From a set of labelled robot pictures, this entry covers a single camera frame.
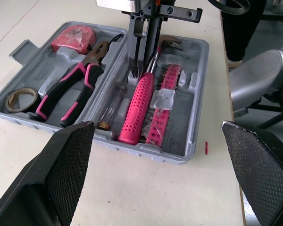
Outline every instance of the gray plastic tool case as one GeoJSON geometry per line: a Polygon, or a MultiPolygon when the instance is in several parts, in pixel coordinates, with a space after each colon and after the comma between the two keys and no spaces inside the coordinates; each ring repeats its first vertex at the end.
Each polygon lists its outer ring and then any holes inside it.
{"type": "Polygon", "coordinates": [[[51,42],[65,28],[72,25],[90,26],[96,33],[97,44],[103,40],[110,41],[119,33],[124,35],[122,39],[111,44],[108,53],[102,60],[104,73],[99,77],[94,93],[75,123],[94,121],[97,125],[114,98],[120,96],[121,101],[114,111],[110,131],[96,129],[94,142],[107,148],[127,151],[133,155],[148,156],[159,162],[183,164],[190,160],[196,148],[208,60],[208,43],[203,40],[179,37],[183,42],[183,51],[167,48],[159,57],[155,82],[161,75],[163,67],[168,64],[181,65],[181,69],[186,70],[178,82],[162,147],[145,143],[128,145],[117,142],[117,136],[122,129],[138,81],[132,77],[129,70],[126,31],[113,27],[67,22],[41,48],[25,40],[10,54],[23,67],[0,92],[0,117],[19,125],[27,125],[49,132],[56,132],[62,128],[60,119],[76,100],[83,81],[75,84],[65,93],[45,122],[35,121],[32,117],[33,113],[8,113],[5,101],[8,94],[22,87],[39,90],[45,82],[48,82],[46,81],[48,77],[59,77],[71,65],[84,59],[84,55],[69,48],[62,47],[57,52],[53,52],[50,48],[51,42]]]}

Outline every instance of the pliers handle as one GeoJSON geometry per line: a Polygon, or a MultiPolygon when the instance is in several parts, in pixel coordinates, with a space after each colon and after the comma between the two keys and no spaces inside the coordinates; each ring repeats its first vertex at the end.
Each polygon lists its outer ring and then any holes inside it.
{"type": "Polygon", "coordinates": [[[63,127],[72,125],[85,107],[93,93],[98,77],[103,72],[103,69],[97,63],[88,64],[87,69],[83,63],[72,65],[63,78],[48,91],[34,113],[34,118],[38,121],[46,121],[66,91],[84,78],[84,85],[80,95],[61,119],[63,127]]]}

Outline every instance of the hammer head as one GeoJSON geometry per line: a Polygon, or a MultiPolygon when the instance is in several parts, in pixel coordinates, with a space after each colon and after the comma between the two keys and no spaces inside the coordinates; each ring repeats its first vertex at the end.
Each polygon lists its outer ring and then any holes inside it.
{"type": "Polygon", "coordinates": [[[182,50],[182,41],[171,35],[161,35],[158,40],[158,46],[162,48],[171,47],[182,50]]]}

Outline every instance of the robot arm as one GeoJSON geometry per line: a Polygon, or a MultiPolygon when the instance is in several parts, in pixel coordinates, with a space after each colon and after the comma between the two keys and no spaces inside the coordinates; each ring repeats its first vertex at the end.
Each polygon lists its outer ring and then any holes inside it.
{"type": "MultiPolygon", "coordinates": [[[[209,0],[218,9],[231,13],[243,14],[250,8],[248,0],[234,0],[241,7],[225,6],[217,0],[209,0]]],[[[202,9],[189,9],[174,6],[175,0],[97,0],[102,7],[121,10],[130,15],[128,31],[128,58],[132,75],[139,78],[157,48],[160,28],[168,18],[199,23],[202,9]],[[146,33],[143,24],[148,21],[146,33]]]]}

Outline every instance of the claw hammer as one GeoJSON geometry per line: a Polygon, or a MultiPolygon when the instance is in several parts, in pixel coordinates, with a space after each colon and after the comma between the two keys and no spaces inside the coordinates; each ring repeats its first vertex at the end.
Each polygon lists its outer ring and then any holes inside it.
{"type": "Polygon", "coordinates": [[[142,131],[142,124],[145,120],[153,94],[154,71],[158,57],[165,47],[182,50],[181,43],[181,40],[176,37],[170,35],[160,36],[158,47],[149,63],[147,72],[142,75],[134,91],[125,123],[118,137],[119,142],[130,145],[136,145],[138,143],[142,131]]]}

